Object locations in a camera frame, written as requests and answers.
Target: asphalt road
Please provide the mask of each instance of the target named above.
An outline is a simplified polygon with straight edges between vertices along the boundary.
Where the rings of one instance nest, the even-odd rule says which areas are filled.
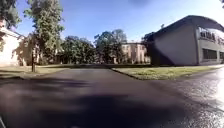
[[[70,69],[6,80],[0,82],[0,115],[8,128],[223,128],[224,111],[202,98],[211,96],[204,86],[217,86],[211,79],[203,84],[209,74],[149,82],[108,69]]]

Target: roof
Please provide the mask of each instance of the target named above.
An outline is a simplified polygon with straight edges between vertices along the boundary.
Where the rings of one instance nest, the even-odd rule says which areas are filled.
[[[12,30],[9,30],[7,28],[0,28],[0,32],[2,33],[5,33],[6,35],[9,35],[9,36],[12,36],[12,37],[15,37],[15,38],[21,38],[21,37],[25,37],[15,31],[12,31]]]
[[[122,45],[129,45],[129,44],[130,44],[130,45],[132,45],[132,44],[133,44],[133,45],[134,45],[134,44],[136,45],[136,44],[142,44],[142,43],[141,43],[141,42],[136,42],[136,43],[122,43]]]
[[[170,31],[173,31],[173,30],[175,30],[175,29],[177,29],[177,28],[179,28],[179,27],[181,27],[181,26],[183,26],[185,24],[188,24],[188,23],[196,24],[196,22],[194,22],[194,21],[196,21],[197,19],[202,20],[202,21],[209,21],[211,23],[214,23],[214,24],[218,25],[222,29],[221,31],[224,31],[224,27],[221,24],[219,24],[218,22],[216,22],[215,20],[213,20],[213,19],[210,19],[210,18],[207,18],[207,17],[203,17],[203,16],[189,15],[189,16],[184,17],[183,19],[180,19],[180,20],[174,22],[173,24],[171,24],[171,25],[169,25],[169,26],[167,26],[167,27],[165,27],[163,29],[160,29],[159,31],[157,31],[154,34],[154,36],[155,37],[162,36],[162,35],[170,32]]]

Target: beige building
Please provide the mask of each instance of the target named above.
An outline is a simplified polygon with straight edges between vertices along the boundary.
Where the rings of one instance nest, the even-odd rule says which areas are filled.
[[[152,37],[150,56],[161,65],[221,64],[224,59],[224,27],[206,17],[187,16]]]
[[[0,52],[0,66],[19,65],[18,56],[13,51],[19,46],[19,42],[24,37],[16,32],[8,30],[5,27],[4,21],[0,21],[0,36],[5,42],[3,51]]]
[[[122,51],[124,54],[123,61],[126,63],[150,63],[149,57],[146,56],[147,49],[141,43],[122,44]]]

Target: white building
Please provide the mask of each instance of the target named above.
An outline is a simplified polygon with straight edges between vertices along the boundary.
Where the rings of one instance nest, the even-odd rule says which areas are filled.
[[[18,56],[13,51],[19,46],[19,42],[24,37],[7,29],[4,21],[0,21],[0,36],[5,42],[3,51],[0,52],[0,66],[19,65]]]
[[[153,41],[148,43],[153,44],[150,46],[156,52],[151,54],[151,58],[152,61],[160,60],[161,65],[210,65],[223,62],[224,27],[212,19],[187,16],[152,36]]]

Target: pole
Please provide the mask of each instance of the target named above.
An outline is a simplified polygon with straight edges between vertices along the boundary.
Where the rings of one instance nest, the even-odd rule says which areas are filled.
[[[35,48],[33,47],[33,49],[32,49],[32,72],[35,72],[35,62],[34,62],[34,59],[35,59],[35,57],[34,57],[34,53],[35,52]]]

